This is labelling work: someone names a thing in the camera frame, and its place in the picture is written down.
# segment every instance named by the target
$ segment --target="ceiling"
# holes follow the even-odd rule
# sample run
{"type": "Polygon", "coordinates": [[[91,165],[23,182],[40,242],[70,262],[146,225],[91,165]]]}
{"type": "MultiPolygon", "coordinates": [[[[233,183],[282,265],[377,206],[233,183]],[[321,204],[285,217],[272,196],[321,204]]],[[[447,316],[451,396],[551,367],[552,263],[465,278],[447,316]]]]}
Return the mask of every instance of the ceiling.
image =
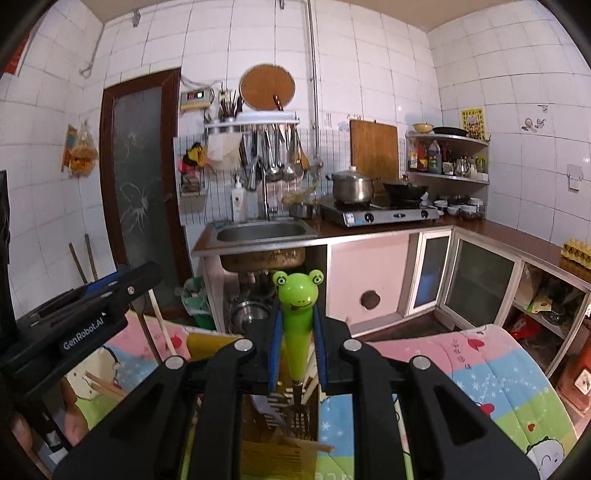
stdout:
{"type": "MultiPolygon", "coordinates": [[[[352,0],[352,3],[398,18],[428,32],[456,18],[508,1],[511,0],[352,0]]],[[[102,21],[131,12],[134,8],[147,7],[156,3],[154,0],[82,0],[82,2],[102,21]]]]}

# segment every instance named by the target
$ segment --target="green trash bin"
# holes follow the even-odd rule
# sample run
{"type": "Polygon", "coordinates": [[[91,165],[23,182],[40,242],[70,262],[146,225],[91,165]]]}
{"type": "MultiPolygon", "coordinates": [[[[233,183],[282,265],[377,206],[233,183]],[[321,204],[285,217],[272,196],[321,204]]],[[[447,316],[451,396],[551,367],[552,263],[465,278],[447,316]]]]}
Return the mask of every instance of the green trash bin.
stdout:
{"type": "Polygon", "coordinates": [[[216,324],[213,321],[212,311],[209,307],[203,277],[189,278],[180,290],[180,297],[185,310],[193,317],[197,326],[207,330],[215,330],[216,324]]]}

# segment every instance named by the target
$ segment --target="frog head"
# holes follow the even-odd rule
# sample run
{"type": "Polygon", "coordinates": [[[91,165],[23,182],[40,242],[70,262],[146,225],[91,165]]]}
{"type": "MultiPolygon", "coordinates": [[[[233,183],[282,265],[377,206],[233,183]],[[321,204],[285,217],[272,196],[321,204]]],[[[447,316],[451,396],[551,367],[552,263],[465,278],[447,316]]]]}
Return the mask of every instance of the frog head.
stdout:
{"type": "Polygon", "coordinates": [[[277,286],[279,300],[284,307],[291,310],[308,310],[318,300],[318,285],[324,281],[320,270],[312,270],[310,274],[276,272],[273,283],[277,286]]]}

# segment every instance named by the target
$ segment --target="frog mouth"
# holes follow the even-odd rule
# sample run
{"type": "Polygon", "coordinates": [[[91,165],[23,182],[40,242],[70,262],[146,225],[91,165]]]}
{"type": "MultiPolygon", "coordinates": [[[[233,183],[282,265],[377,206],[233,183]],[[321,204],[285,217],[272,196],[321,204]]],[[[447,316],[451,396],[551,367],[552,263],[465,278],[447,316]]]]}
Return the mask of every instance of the frog mouth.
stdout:
{"type": "Polygon", "coordinates": [[[306,305],[300,305],[300,306],[293,305],[292,303],[290,305],[291,305],[292,310],[300,310],[300,309],[305,309],[306,307],[309,307],[310,305],[312,305],[312,302],[306,303],[306,305]]]}

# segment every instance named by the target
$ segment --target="cutting board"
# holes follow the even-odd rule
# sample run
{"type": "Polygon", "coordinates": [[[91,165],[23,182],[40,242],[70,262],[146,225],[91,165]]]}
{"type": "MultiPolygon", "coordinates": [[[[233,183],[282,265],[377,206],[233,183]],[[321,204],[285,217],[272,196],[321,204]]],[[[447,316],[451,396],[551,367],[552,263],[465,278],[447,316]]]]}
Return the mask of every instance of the cutting board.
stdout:
{"type": "MultiPolygon", "coordinates": [[[[383,181],[398,180],[398,129],[392,125],[351,120],[351,165],[383,181]]],[[[374,185],[376,193],[383,187],[374,185]]]]}

